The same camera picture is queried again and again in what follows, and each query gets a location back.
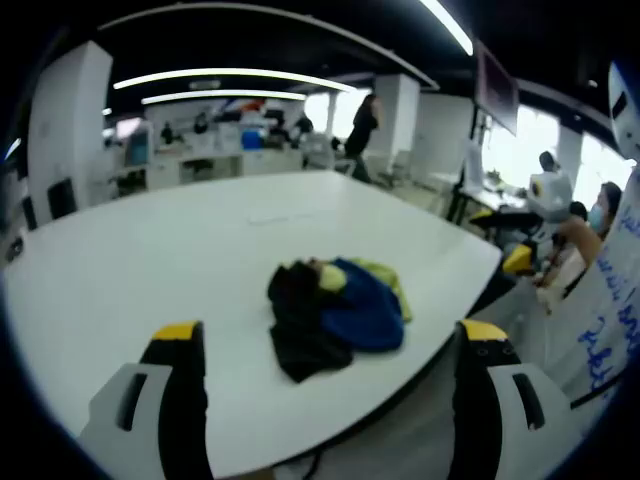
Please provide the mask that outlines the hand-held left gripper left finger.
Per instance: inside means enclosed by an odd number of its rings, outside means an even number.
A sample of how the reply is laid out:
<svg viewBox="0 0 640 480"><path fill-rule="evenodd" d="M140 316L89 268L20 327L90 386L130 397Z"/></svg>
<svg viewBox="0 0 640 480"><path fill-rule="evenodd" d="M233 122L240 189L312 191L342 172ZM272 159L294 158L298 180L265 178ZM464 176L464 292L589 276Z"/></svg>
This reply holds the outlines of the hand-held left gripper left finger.
<svg viewBox="0 0 640 480"><path fill-rule="evenodd" d="M200 321L170 324L89 402L78 442L113 479L211 479Z"/></svg>

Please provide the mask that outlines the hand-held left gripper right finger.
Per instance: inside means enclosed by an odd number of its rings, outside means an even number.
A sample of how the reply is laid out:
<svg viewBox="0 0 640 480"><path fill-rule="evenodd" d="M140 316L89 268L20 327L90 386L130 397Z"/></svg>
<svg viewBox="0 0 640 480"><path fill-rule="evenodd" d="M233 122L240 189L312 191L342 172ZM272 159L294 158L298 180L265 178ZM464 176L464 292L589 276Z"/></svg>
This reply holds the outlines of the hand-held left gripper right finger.
<svg viewBox="0 0 640 480"><path fill-rule="evenodd" d="M459 323L451 479L545 479L582 440L564 392L506 333Z"/></svg>

